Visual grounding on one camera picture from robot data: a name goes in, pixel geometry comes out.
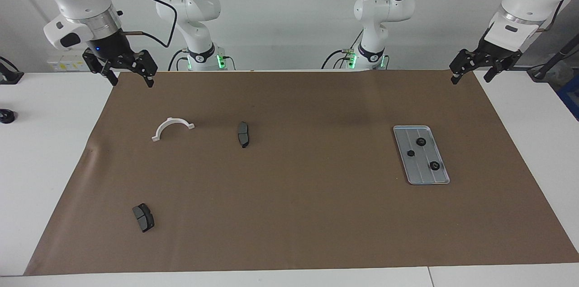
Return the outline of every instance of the green led light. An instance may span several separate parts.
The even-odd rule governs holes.
[[[223,69],[225,67],[225,61],[219,54],[217,55],[217,62],[219,63],[219,69]]]
[[[353,54],[350,57],[350,62],[348,63],[348,67],[350,69],[354,69],[354,67],[356,67],[356,60],[358,60],[358,56],[356,56],[356,54]]]

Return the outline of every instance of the white wall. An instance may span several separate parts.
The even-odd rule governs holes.
[[[220,0],[221,17],[207,23],[213,39],[233,56],[238,69],[312,69],[339,48],[349,47],[361,29],[355,0]],[[416,0],[416,13],[389,25],[391,69],[447,69],[461,48],[472,49],[501,0]],[[113,0],[125,30],[144,30],[166,40],[170,24],[149,0]],[[26,71],[43,71],[48,53],[43,19],[57,9],[52,0],[0,0],[0,54]],[[185,46],[177,33],[167,50],[148,38],[130,38],[134,50],[147,48],[160,69]],[[14,49],[14,42],[29,49]]]

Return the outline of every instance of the black clamp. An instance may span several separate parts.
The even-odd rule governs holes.
[[[87,48],[82,54],[86,65],[92,73],[99,73],[107,78],[111,85],[116,86],[119,82],[111,68],[128,69],[143,77],[145,83],[149,88],[153,87],[155,81],[153,76],[157,73],[157,64],[153,57],[147,50],[142,50],[139,53],[124,53],[120,56],[106,60],[105,65],[101,65],[99,58],[91,48]]]
[[[370,51],[364,49],[362,47],[362,43],[360,43],[358,45],[358,51],[370,63],[378,62],[378,60],[380,60],[380,58],[382,58],[382,56],[384,55],[384,50],[385,50],[385,48],[383,48],[382,51],[380,51],[378,53],[373,53],[373,52],[370,52]]]
[[[523,52],[517,50],[515,52],[509,51],[505,48],[496,46],[484,40],[487,29],[478,43],[478,48],[473,52],[463,49],[457,54],[450,64],[450,69],[453,73],[451,81],[453,84],[459,83],[460,79],[466,73],[476,70],[479,67],[490,66],[489,71],[484,75],[484,80],[487,83],[502,71],[510,70],[521,58]]]
[[[215,53],[215,44],[211,44],[211,48],[203,53],[195,53],[189,51],[189,55],[195,60],[197,63],[205,63],[207,60]]]

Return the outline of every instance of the white semicircular part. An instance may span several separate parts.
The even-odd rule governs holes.
[[[161,132],[163,132],[163,130],[165,130],[165,128],[170,126],[171,124],[178,124],[178,123],[181,123],[184,126],[187,126],[189,128],[189,130],[191,130],[195,127],[195,125],[193,123],[189,123],[186,120],[183,120],[182,118],[168,118],[167,121],[161,123],[159,128],[157,128],[157,132],[156,132],[155,136],[152,137],[151,139],[153,139],[153,141],[161,140]]]

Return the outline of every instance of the white plastic bracket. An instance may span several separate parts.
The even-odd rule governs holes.
[[[62,14],[58,15],[50,23],[44,26],[44,34],[57,50],[68,51],[72,46],[64,46],[62,39],[69,34],[76,34],[78,42],[87,42],[93,39],[95,35],[86,24],[72,23]]]
[[[157,128],[157,132],[156,132],[155,136],[152,137],[151,139],[153,139],[153,141],[161,140],[161,132],[163,132],[163,130],[165,130],[166,127],[170,126],[171,124],[176,124],[176,123],[184,124],[185,126],[187,126],[189,128],[189,130],[191,130],[192,128],[195,127],[195,125],[193,123],[189,123],[186,120],[183,120],[182,118],[168,118],[167,121],[161,123],[159,128]]]

